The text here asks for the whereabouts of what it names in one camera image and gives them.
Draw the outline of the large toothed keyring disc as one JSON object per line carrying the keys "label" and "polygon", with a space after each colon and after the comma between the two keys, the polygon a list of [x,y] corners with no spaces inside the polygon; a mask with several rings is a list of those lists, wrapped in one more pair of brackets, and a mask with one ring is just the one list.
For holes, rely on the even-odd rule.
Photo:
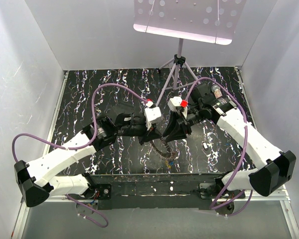
{"label": "large toothed keyring disc", "polygon": [[172,148],[169,146],[168,149],[165,148],[165,152],[159,150],[157,146],[155,145],[154,141],[150,141],[150,145],[153,148],[153,150],[158,154],[161,159],[168,160],[168,161],[174,161],[176,158],[176,152],[172,150]]}

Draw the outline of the white black key fob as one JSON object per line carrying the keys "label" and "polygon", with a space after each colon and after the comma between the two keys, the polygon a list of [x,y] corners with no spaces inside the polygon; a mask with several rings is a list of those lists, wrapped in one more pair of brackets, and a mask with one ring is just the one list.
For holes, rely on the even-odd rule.
{"label": "white black key fob", "polygon": [[208,149],[208,145],[206,144],[206,142],[203,142],[202,145],[203,145],[203,147],[204,147],[205,150]]}

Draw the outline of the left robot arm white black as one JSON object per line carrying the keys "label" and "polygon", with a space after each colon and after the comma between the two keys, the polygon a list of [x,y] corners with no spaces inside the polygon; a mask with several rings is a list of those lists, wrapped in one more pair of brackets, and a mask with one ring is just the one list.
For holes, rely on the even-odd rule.
{"label": "left robot arm white black", "polygon": [[28,207],[35,207],[53,196],[76,194],[85,199],[105,198],[104,189],[93,182],[89,174],[58,176],[58,173],[113,144],[118,136],[139,138],[140,143],[160,138],[155,124],[161,120],[159,107],[147,107],[137,114],[129,105],[114,106],[109,113],[101,114],[84,127],[62,148],[55,149],[28,163],[23,160],[14,165],[15,177]]}

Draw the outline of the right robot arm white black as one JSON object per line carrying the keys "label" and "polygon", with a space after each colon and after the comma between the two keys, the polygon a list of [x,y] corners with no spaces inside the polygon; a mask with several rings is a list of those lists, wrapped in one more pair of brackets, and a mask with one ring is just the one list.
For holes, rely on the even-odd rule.
{"label": "right robot arm white black", "polygon": [[254,190],[267,197],[287,183],[293,174],[296,156],[283,152],[265,139],[243,116],[238,105],[222,95],[218,85],[202,83],[190,93],[193,105],[181,97],[168,100],[170,120],[163,136],[167,142],[185,139],[192,126],[210,120],[227,132],[253,161],[255,169],[227,172],[217,178],[216,194],[229,197],[235,190]]}

